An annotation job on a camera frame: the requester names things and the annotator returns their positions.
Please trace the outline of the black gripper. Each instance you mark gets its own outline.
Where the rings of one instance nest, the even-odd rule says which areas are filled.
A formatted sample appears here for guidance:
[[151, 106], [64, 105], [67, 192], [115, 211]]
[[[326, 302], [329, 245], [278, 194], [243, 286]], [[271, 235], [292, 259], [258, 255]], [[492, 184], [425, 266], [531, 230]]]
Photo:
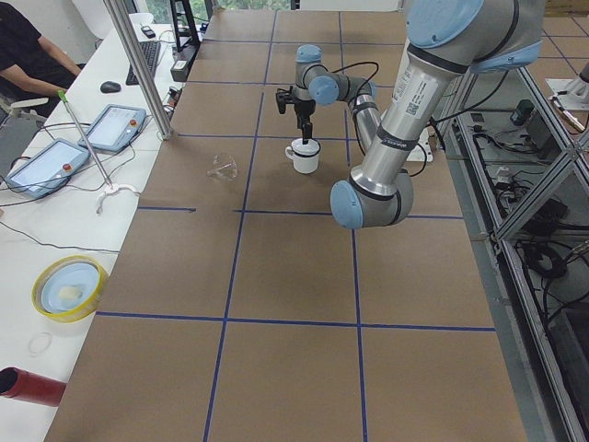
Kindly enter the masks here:
[[302, 132], [302, 143], [307, 144], [313, 136], [313, 123], [310, 121], [311, 116], [316, 110], [316, 102], [314, 100], [296, 99], [294, 102], [294, 111], [300, 124]]

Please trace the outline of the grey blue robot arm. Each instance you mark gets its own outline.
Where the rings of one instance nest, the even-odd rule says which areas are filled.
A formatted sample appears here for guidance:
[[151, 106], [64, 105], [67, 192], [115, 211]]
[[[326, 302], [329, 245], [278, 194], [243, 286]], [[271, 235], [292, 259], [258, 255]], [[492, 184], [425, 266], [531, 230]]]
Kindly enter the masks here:
[[501, 72], [533, 63], [540, 54], [543, 1], [412, 1], [405, 14], [408, 64], [385, 113], [370, 84], [331, 73], [322, 51], [296, 54], [294, 105], [304, 139], [311, 138], [304, 105], [346, 103], [364, 144], [363, 162], [330, 192], [342, 227], [384, 227], [411, 210], [413, 186], [404, 164], [418, 144], [448, 84], [466, 72]]

